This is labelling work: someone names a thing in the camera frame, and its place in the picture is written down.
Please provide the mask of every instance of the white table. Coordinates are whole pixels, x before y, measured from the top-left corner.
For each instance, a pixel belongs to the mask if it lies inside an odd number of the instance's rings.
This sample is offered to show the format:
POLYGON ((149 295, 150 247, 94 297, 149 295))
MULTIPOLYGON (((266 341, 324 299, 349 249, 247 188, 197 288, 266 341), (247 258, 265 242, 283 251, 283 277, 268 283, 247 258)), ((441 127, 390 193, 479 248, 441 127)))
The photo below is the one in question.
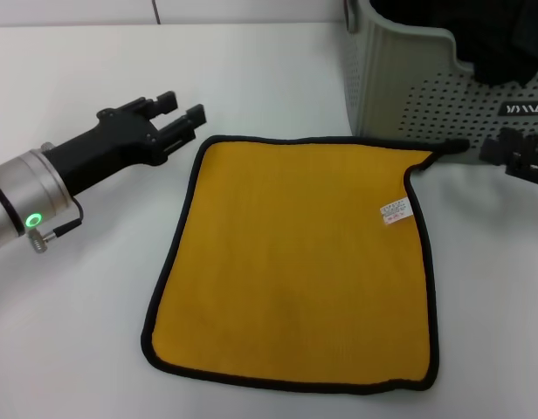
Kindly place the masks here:
POLYGON ((0 419, 538 418, 538 186, 500 168, 415 176, 438 298, 430 391, 235 388, 162 373, 141 354, 200 141, 348 135, 340 35, 332 24, 0 29, 0 162, 170 89, 209 120, 165 166, 81 194, 84 226, 43 256, 23 239, 0 250, 0 419))

